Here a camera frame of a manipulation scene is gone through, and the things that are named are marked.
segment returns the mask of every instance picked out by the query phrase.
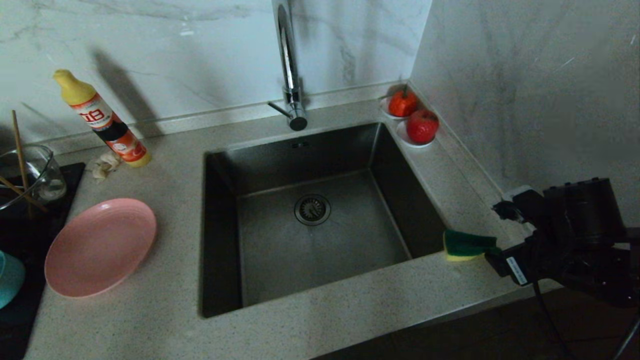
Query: wooden chopstick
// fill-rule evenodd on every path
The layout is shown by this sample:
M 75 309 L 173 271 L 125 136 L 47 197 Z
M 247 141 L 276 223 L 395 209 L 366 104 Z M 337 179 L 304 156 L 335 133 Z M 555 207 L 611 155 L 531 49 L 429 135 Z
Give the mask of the wooden chopstick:
M 11 182 L 7 179 L 5 179 L 3 176 L 0 176 L 0 183 L 3 183 L 6 185 L 6 187 L 8 187 L 9 189 L 15 191 L 18 195 L 23 195 L 25 199 L 27 199 L 28 202 L 32 203 L 33 205 L 35 205 L 38 209 L 42 210 L 45 213 L 48 213 L 49 210 L 47 208 L 45 208 L 41 203 L 37 202 L 36 200 L 33 200 L 33 198 L 27 194 L 22 192 L 22 190 L 16 188 L 13 184 L 11 184 Z
M 29 188 L 29 178 L 27 177 L 27 170 L 25 169 L 25 164 L 24 164 L 24 154 L 22 153 L 22 141 L 20 141 L 20 129 L 18 128 L 18 116 L 16 116 L 15 110 L 11 111 L 11 115 L 13 115 L 13 137 L 15 137 L 15 148 L 18 152 L 18 163 L 20 164 L 20 175 L 22 176 L 22 188 L 24 189 L 24 191 L 27 191 L 27 189 Z M 31 209 L 30 204 L 27 204 L 27 211 L 29 213 L 29 219 L 33 219 L 33 209 Z

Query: small white plate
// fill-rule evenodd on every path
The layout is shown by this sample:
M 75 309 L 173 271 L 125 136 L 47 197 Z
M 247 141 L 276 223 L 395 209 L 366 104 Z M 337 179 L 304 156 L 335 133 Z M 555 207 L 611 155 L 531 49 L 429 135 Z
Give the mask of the small white plate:
M 380 111 L 382 111 L 390 119 L 394 119 L 398 121 L 408 119 L 409 117 L 397 117 L 389 113 L 389 101 L 391 101 L 391 98 L 392 96 L 387 96 L 380 99 Z
M 414 147 L 416 149 L 420 149 L 421 147 L 427 147 L 431 145 L 433 140 L 436 140 L 435 136 L 433 137 L 433 140 L 428 143 L 417 143 L 409 139 L 409 135 L 406 133 L 406 120 L 398 124 L 398 127 L 396 128 L 396 134 L 398 134 L 400 139 L 404 141 L 406 145 L 410 147 Z

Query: marble backsplash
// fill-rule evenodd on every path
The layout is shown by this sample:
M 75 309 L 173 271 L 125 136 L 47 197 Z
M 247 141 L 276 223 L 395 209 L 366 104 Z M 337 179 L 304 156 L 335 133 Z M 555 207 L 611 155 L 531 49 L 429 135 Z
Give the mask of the marble backsplash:
M 408 78 L 431 0 L 291 3 L 300 75 L 318 94 Z M 282 98 L 271 0 L 4 0 L 0 12 L 0 147 L 11 109 L 26 142 L 88 130 L 58 68 L 128 122 Z
M 411 80 L 502 190 L 610 177 L 640 226 L 639 7 L 436 0 Z

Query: dish soap bottle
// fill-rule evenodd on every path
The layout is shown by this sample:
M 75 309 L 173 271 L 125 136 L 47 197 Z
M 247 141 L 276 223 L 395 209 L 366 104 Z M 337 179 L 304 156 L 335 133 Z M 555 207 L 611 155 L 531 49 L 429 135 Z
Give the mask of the dish soap bottle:
M 71 71 L 65 69 L 56 70 L 53 78 L 62 88 L 62 99 L 127 164 L 143 167 L 151 161 L 147 148 L 102 100 L 93 86 L 76 79 Z

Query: sponge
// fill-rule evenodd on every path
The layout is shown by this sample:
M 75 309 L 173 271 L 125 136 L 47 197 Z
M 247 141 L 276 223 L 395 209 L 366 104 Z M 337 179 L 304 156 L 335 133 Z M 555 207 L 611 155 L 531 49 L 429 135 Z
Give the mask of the sponge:
M 497 239 L 493 236 L 478 236 L 445 230 L 442 233 L 442 240 L 448 261 L 467 261 L 485 252 L 500 252 L 500 249 L 495 246 Z

